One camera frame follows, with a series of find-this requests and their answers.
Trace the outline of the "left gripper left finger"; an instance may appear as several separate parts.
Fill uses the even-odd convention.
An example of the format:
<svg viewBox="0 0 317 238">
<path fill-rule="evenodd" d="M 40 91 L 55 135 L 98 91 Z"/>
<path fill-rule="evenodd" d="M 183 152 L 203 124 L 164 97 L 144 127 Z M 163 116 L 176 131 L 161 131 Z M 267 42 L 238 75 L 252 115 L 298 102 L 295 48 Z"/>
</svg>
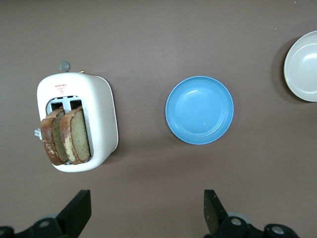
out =
<svg viewBox="0 0 317 238">
<path fill-rule="evenodd" d="M 81 190 L 54 218 L 43 218 L 16 233 L 10 226 L 0 228 L 2 238 L 77 238 L 91 217 L 91 193 Z"/>
</svg>

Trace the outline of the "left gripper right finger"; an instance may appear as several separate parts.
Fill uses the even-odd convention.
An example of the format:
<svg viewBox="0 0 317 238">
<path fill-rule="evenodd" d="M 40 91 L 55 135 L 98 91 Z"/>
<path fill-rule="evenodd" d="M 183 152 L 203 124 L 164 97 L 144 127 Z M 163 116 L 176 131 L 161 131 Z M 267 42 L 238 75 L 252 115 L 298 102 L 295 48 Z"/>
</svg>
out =
<svg viewBox="0 0 317 238">
<path fill-rule="evenodd" d="M 296 238 L 297 234 L 281 224 L 268 224 L 261 231 L 237 215 L 229 215 L 212 189 L 204 191 L 204 218 L 207 238 Z"/>
</svg>

